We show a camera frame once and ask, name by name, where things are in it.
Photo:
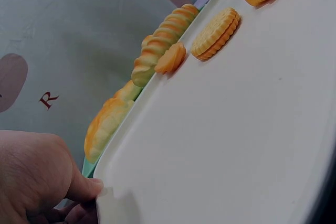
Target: teal tray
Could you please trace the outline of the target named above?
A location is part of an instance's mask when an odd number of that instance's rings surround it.
[[[82,174],[84,177],[86,178],[93,177],[93,172],[96,169],[98,161],[99,159],[94,164],[92,164],[86,158],[84,158],[83,169],[82,169]]]

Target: white plate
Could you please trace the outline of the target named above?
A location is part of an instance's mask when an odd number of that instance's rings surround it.
[[[242,16],[231,40],[155,75],[105,150],[102,224],[303,223],[316,205],[335,146],[336,0],[211,0],[187,49],[227,6]]]

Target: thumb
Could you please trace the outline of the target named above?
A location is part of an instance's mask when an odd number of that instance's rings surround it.
[[[76,202],[86,202],[95,199],[103,187],[103,182],[100,179],[85,178],[75,165],[66,198]]]

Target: finger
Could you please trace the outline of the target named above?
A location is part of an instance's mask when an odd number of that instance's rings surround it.
[[[103,182],[96,178],[85,178],[73,164],[72,180],[66,198],[78,202],[95,199],[103,189]]]
[[[49,221],[44,215],[29,217],[28,221],[30,224],[49,224]]]
[[[75,206],[77,206],[78,205],[78,202],[73,202],[73,203],[71,203],[69,206],[67,206],[67,207],[65,207],[65,208],[63,208],[63,209],[61,209],[60,211],[65,215],[65,216],[67,216],[69,213],[70,213],[70,211],[75,207]]]
[[[65,220],[65,217],[67,216],[67,213],[65,213],[62,210],[57,210],[57,209],[51,209],[49,211],[46,211],[44,213],[44,216],[50,223],[54,222],[61,222]]]
[[[67,224],[98,223],[96,201],[75,206],[65,218]]]

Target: cracker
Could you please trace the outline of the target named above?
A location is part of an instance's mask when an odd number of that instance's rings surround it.
[[[191,53],[197,57],[208,50],[222,36],[236,15],[238,13],[231,7],[218,13],[197,35]]]

